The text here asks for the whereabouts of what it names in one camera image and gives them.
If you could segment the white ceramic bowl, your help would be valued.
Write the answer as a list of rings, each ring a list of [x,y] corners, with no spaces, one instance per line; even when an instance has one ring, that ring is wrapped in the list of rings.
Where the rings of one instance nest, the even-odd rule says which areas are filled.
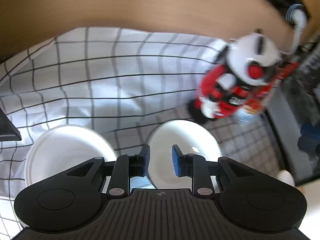
[[[173,120],[160,125],[148,140],[150,162],[148,177],[157,189],[189,189],[189,177],[179,178],[172,162],[172,146],[183,154],[194,153],[207,161],[218,161],[222,152],[218,142],[205,128],[187,120]]]

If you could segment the white paper bowl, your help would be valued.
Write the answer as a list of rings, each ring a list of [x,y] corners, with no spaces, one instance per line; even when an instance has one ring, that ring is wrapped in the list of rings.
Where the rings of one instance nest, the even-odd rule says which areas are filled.
[[[47,232],[69,231],[88,223],[103,204],[103,164],[117,156],[89,128],[63,125],[46,131],[27,155],[27,187],[15,203],[19,219]]]

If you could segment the red Calbee granola bag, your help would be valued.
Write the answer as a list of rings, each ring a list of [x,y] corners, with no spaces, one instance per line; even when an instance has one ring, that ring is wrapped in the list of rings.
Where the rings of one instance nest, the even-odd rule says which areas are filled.
[[[283,68],[277,68],[277,75],[272,81],[268,85],[258,88],[244,106],[236,112],[235,117],[237,121],[247,123],[253,121],[256,116],[263,113],[281,82],[292,74],[299,65],[299,62],[290,62]]]

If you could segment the white checkered tablecloth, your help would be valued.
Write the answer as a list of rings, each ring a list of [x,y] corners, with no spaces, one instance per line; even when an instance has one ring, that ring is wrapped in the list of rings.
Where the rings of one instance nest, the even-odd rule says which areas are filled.
[[[21,141],[1,143],[1,239],[21,231],[13,210],[29,149],[47,130],[80,125],[118,154],[137,153],[186,103],[226,42],[121,28],[77,28],[1,64],[1,109]]]

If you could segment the red black mascot figurine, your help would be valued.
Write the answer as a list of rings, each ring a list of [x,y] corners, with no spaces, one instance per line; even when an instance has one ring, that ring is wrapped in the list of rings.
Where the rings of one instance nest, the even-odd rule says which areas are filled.
[[[229,42],[223,62],[202,79],[188,112],[197,124],[233,115],[256,89],[268,85],[282,58],[262,30]]]

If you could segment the glass panel computer case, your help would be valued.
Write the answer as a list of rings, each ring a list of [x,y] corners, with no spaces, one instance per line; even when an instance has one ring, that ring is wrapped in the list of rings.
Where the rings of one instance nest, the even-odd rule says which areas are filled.
[[[266,116],[280,149],[280,165],[301,186],[319,179],[319,33],[292,60],[299,65],[276,89]]]

